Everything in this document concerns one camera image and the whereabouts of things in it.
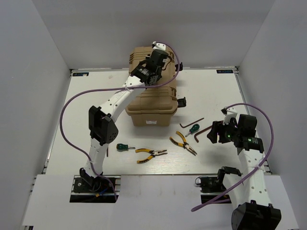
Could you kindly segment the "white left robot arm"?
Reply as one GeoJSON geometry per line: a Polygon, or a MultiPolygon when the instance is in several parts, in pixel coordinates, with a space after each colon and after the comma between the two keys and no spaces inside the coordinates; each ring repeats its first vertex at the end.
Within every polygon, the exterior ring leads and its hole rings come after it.
{"type": "Polygon", "coordinates": [[[89,109],[91,146],[89,159],[80,169],[80,176],[86,177],[84,184],[90,191],[101,187],[98,175],[103,173],[106,150],[118,135],[115,122],[119,115],[138,95],[157,84],[167,58],[166,45],[154,42],[150,55],[131,71],[122,88],[99,107],[89,109]]]}

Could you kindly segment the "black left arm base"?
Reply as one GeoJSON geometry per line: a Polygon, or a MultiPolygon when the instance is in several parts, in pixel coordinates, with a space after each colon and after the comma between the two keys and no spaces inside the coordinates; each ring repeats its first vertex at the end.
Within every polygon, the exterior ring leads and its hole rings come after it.
{"type": "Polygon", "coordinates": [[[116,203],[110,183],[98,178],[94,185],[89,185],[81,176],[75,176],[70,194],[70,203],[116,203]]]}

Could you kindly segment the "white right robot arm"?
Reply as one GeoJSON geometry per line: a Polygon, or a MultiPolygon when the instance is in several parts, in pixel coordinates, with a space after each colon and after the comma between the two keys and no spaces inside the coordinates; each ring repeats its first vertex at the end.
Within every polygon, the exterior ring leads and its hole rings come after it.
{"type": "Polygon", "coordinates": [[[233,205],[231,227],[234,230],[274,230],[282,214],[273,207],[265,183],[262,161],[264,147],[256,135],[257,119],[250,115],[227,115],[214,121],[207,138],[212,143],[232,142],[241,163],[239,169],[223,166],[218,171],[217,187],[228,191],[233,205]]]}

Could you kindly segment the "tan plastic toolbox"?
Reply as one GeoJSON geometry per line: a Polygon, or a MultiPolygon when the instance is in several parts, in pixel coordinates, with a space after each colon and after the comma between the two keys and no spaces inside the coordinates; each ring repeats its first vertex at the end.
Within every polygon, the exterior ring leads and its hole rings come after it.
{"type": "MultiPolygon", "coordinates": [[[[129,59],[129,73],[137,67],[138,63],[150,55],[150,46],[140,46],[134,48],[129,59]]],[[[174,53],[170,48],[166,52],[172,58],[166,59],[165,70],[162,71],[162,78],[156,85],[169,81],[177,73],[178,64],[175,64],[174,53]]],[[[127,107],[126,113],[131,117],[133,125],[136,127],[170,125],[172,116],[178,108],[186,107],[186,98],[177,98],[177,80],[172,80],[160,88],[150,88],[139,94],[127,107]]]]}

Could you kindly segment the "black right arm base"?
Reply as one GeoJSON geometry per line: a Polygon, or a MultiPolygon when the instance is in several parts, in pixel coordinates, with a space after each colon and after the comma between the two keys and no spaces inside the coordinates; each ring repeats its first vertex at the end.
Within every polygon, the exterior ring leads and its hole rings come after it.
{"type": "Polygon", "coordinates": [[[216,195],[224,192],[226,188],[223,185],[225,175],[234,174],[241,177],[241,172],[237,168],[222,166],[217,176],[199,176],[195,179],[195,185],[201,189],[201,203],[204,204],[216,195]]]}

